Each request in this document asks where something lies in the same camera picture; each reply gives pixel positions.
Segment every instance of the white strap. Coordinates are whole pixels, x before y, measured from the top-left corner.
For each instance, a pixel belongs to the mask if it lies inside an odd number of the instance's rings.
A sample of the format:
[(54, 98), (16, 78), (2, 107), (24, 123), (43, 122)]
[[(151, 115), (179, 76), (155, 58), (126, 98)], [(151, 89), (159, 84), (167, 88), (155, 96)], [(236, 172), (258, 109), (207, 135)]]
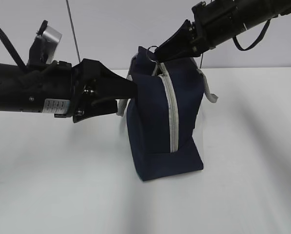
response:
[[(132, 81), (132, 76), (128, 75), (127, 76), (127, 80)], [(118, 112), (116, 113), (116, 115), (123, 117), (124, 113), (125, 113), (125, 110), (126, 110), (126, 107), (127, 107), (127, 104), (128, 104), (128, 99), (119, 100), (119, 102), (118, 102)]]
[(216, 94), (211, 94), (210, 90), (209, 90), (209, 86), (208, 86), (208, 82), (207, 82), (207, 78), (205, 76), (205, 74), (201, 71), (201, 70), (197, 70), (198, 73), (200, 73), (204, 79), (204, 86), (205, 86), (205, 96), (208, 99), (208, 101), (210, 101), (211, 103), (217, 103), (218, 101), (218, 96)]

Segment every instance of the screw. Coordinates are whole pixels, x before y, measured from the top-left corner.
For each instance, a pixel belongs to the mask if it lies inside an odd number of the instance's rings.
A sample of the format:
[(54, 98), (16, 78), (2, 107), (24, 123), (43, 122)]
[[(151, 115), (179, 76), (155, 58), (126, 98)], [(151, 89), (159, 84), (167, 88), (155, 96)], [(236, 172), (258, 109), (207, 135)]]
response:
[(92, 89), (85, 89), (85, 90), (83, 91), (83, 93), (84, 93), (84, 94), (89, 94), (89, 95), (92, 95), (92, 94), (94, 94), (94, 93), (95, 93), (95, 91), (94, 91), (94, 90), (92, 90)]
[(85, 111), (84, 110), (77, 110), (76, 111), (76, 115), (77, 116), (83, 116), (85, 114)]

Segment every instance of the metal ring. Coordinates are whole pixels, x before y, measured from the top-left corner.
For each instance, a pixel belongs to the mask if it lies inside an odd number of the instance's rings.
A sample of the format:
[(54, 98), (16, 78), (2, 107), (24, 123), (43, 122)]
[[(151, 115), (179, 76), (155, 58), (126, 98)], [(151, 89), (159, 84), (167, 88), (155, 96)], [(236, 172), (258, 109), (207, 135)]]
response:
[(149, 48), (147, 48), (147, 50), (146, 50), (146, 57), (149, 59), (149, 61), (151, 61), (151, 62), (157, 62), (157, 60), (155, 61), (155, 60), (153, 60), (153, 59), (151, 59), (150, 57), (149, 57), (149, 51), (150, 51), (150, 49), (152, 49), (152, 48), (158, 48), (158, 46), (156, 46), (156, 45), (153, 45), (153, 46), (150, 46)]

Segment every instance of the white wall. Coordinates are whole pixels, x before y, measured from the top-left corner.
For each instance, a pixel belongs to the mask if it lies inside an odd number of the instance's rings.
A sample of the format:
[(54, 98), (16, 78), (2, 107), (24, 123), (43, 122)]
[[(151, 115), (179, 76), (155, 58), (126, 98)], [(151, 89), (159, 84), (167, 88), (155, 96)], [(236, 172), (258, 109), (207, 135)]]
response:
[[(113, 69), (127, 68), (139, 45), (160, 45), (185, 19), (193, 20), (191, 7), (198, 2), (70, 0), (80, 55), (101, 60)], [(75, 64), (77, 57), (64, 0), (0, 0), (0, 25), (25, 60), (43, 19), (63, 33), (56, 59)], [(262, 25), (241, 35), (241, 44), (251, 44), (261, 28)], [(0, 61), (12, 63), (1, 45)], [(283, 66), (291, 66), (291, 15), (274, 19), (265, 39), (252, 51), (239, 52), (228, 41), (207, 52), (204, 58), (204, 67)]]

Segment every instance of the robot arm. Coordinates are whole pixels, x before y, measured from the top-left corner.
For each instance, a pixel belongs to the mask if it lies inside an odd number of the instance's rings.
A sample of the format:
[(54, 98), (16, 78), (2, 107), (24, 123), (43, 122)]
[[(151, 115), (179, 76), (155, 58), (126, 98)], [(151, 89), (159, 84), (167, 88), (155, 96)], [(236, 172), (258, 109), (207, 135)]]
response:
[(73, 122), (117, 112), (116, 99), (134, 98), (136, 85), (95, 60), (72, 67), (53, 61), (61, 34), (44, 21), (23, 63), (0, 29), (0, 40), (17, 66), (0, 64), (0, 111), (52, 113)]
[(214, 0), (192, 8), (194, 22), (186, 20), (180, 29), (155, 51), (164, 62), (183, 57), (199, 57), (217, 45), (265, 21), (267, 24), (253, 48), (263, 38), (272, 18), (291, 13), (291, 0)]

